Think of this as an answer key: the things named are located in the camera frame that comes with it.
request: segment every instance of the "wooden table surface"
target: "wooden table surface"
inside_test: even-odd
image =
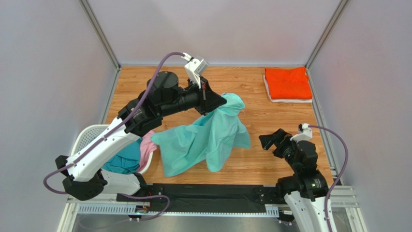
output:
[[[179,76],[179,85],[187,86],[187,74],[183,67],[164,67]],[[107,123],[110,123],[130,100],[146,89],[146,82],[155,67],[123,67],[110,107]],[[315,115],[310,103],[272,103],[263,83],[264,68],[258,67],[209,67],[203,76],[210,87],[218,94],[232,92],[241,97],[245,108],[240,112],[240,121],[250,134],[250,149],[233,148],[230,158],[219,172],[212,173],[202,161],[182,174],[165,177],[159,149],[153,154],[148,171],[143,175],[147,183],[174,184],[253,184],[274,185],[278,178],[290,176],[292,169],[284,159],[274,157],[270,151],[262,149],[258,136],[271,134],[277,129],[296,134],[300,123],[316,125]],[[163,131],[179,125],[194,122],[199,113],[190,109],[167,116],[162,125],[154,131]],[[325,155],[318,129],[313,129],[311,142],[316,144],[318,169],[325,176],[328,185],[333,183],[329,164]]]

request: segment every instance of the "gray wall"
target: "gray wall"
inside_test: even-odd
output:
[[[99,123],[115,69],[78,1],[0,5],[0,231],[56,231],[67,195],[43,177]]]
[[[353,0],[311,76],[371,232],[411,231],[412,1]],[[343,162],[341,145],[334,148]]]
[[[123,64],[303,65],[339,0],[90,0]],[[171,58],[168,63],[182,64]]]

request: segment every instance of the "blue cloth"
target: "blue cloth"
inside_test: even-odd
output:
[[[106,164],[103,165],[103,169],[120,174],[132,174],[140,167],[140,143],[142,138],[138,139],[127,145],[120,150],[115,156],[113,156]]]
[[[237,117],[245,104],[234,93],[222,97],[227,100],[225,105],[193,124],[152,135],[152,142],[160,146],[165,176],[180,174],[203,160],[209,171],[217,172],[232,147],[250,148],[249,133]]]

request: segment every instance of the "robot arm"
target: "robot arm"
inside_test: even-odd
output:
[[[293,216],[302,232],[329,232],[324,212],[324,203],[328,186],[323,175],[316,169],[318,154],[308,124],[299,125],[295,136],[282,129],[270,135],[261,135],[262,148],[268,150],[272,145],[276,149],[274,156],[285,159],[294,171],[293,176],[278,179],[277,195],[284,198],[292,210]],[[336,232],[330,200],[327,202],[329,221]]]
[[[124,175],[101,170],[116,153],[127,145],[137,141],[150,130],[160,126],[164,116],[195,108],[200,114],[206,115],[219,106],[226,104],[226,99],[213,92],[208,81],[201,76],[208,66],[202,58],[192,58],[185,54],[188,61],[185,65],[188,73],[189,86],[178,86],[178,77],[173,72],[160,72],[149,91],[142,106],[123,126],[119,127],[107,138],[104,135],[132,113],[141,100],[144,92],[138,98],[130,101],[118,113],[107,130],[80,152],[70,157],[60,156],[56,159],[57,168],[74,164],[94,142],[103,138],[103,142],[93,148],[80,162],[74,164],[62,173],[65,192],[79,200],[89,200],[100,193],[134,194],[143,180],[139,175]]]

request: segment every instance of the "folded orange towel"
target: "folded orange towel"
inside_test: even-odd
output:
[[[265,69],[270,98],[311,100],[312,92],[306,68],[295,69]]]

